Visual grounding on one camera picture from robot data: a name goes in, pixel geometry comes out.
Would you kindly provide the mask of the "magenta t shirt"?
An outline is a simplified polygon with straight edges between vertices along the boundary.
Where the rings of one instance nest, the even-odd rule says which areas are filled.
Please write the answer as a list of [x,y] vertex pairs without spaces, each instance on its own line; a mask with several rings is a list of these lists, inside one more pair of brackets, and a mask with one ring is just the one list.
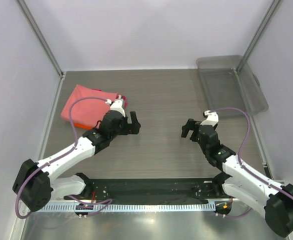
[[94,96],[106,99],[107,104],[110,105],[111,108],[121,107],[124,109],[127,106],[126,96],[118,92],[107,92],[97,88],[91,88],[90,90],[94,92]]

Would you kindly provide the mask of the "salmon pink t shirt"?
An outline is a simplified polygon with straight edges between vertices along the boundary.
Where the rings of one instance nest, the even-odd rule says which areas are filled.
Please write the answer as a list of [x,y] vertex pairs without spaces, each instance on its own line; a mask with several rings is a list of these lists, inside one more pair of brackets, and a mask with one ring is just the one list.
[[64,121],[72,120],[73,123],[94,127],[110,110],[105,101],[105,98],[94,96],[90,88],[77,84],[66,101],[60,117]]

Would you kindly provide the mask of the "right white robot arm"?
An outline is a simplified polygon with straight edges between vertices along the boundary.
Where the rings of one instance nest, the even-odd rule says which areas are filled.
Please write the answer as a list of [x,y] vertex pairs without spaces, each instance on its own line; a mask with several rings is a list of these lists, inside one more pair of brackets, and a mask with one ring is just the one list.
[[192,131],[190,140],[198,143],[209,164],[220,170],[213,178],[213,194],[242,201],[260,214],[275,234],[287,237],[293,232],[293,185],[282,185],[245,163],[220,142],[216,127],[215,121],[190,118],[181,128],[181,137]]

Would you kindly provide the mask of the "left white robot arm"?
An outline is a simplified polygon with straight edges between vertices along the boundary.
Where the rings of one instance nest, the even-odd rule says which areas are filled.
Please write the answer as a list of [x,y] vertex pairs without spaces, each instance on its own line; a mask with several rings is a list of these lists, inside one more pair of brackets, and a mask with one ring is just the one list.
[[120,112],[110,110],[98,127],[86,131],[70,146],[37,162],[31,159],[24,161],[12,186],[17,202],[23,202],[31,212],[37,212],[54,198],[78,195],[83,200],[89,199],[93,187],[88,184],[87,177],[82,174],[69,178],[60,176],[77,163],[109,147],[117,136],[137,135],[141,124],[134,111],[129,117],[131,122]]

